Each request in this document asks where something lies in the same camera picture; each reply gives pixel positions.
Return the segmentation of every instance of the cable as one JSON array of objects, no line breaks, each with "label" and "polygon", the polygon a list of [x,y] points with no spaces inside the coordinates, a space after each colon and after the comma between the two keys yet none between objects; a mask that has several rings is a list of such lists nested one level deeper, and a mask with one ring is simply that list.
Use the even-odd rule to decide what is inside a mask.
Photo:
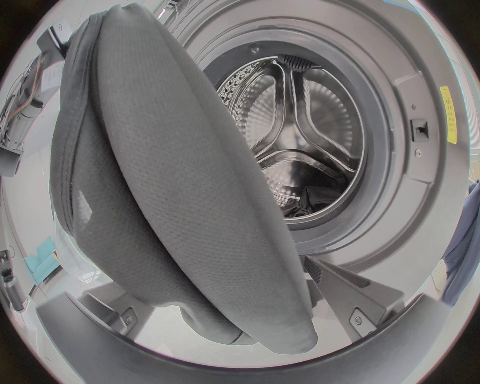
[{"label": "cable", "polygon": [[35,73],[35,80],[34,80],[34,83],[33,83],[33,86],[32,86],[32,92],[30,93],[30,96],[28,97],[28,99],[11,114],[10,118],[7,120],[7,124],[13,119],[14,116],[17,115],[17,113],[21,112],[33,100],[35,92],[36,92],[36,90],[38,88],[38,85],[40,83],[40,73],[42,72],[41,69],[42,69],[42,64],[43,64],[43,56],[38,56],[38,59],[39,60],[37,61],[37,64],[36,64],[36,73]]}]

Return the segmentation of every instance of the yellow warning label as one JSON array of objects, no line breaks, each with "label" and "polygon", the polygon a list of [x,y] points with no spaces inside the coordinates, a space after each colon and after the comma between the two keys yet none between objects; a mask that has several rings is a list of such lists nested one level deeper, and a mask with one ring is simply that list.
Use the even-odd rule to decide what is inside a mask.
[{"label": "yellow warning label", "polygon": [[448,87],[440,87],[440,92],[442,92],[447,113],[447,140],[449,143],[456,144],[456,117],[452,96]]}]

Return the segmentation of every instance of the gray mesh fabric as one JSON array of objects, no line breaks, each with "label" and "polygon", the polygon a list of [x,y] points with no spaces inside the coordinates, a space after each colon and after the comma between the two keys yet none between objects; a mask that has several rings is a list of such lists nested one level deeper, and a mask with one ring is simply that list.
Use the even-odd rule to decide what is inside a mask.
[{"label": "gray mesh fabric", "polygon": [[291,235],[183,47],[146,9],[117,6],[76,33],[63,76],[52,199],[80,249],[142,302],[182,307],[211,340],[310,350]]}]

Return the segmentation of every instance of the navy blue cloth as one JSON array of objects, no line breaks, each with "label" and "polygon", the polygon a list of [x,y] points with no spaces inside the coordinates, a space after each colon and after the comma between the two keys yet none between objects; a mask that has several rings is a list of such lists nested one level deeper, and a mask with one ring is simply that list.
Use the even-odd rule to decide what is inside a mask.
[{"label": "navy blue cloth", "polygon": [[469,185],[468,196],[452,240],[443,256],[447,283],[442,301],[454,306],[480,262],[480,184]]}]

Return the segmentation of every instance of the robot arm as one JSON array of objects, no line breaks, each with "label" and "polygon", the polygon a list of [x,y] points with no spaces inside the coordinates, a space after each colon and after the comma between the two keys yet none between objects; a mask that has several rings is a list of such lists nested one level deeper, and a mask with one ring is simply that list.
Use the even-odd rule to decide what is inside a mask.
[{"label": "robot arm", "polygon": [[0,115],[0,176],[15,175],[28,130],[58,91],[71,36],[65,19],[49,27],[36,42],[40,55],[21,74],[7,97]]}]

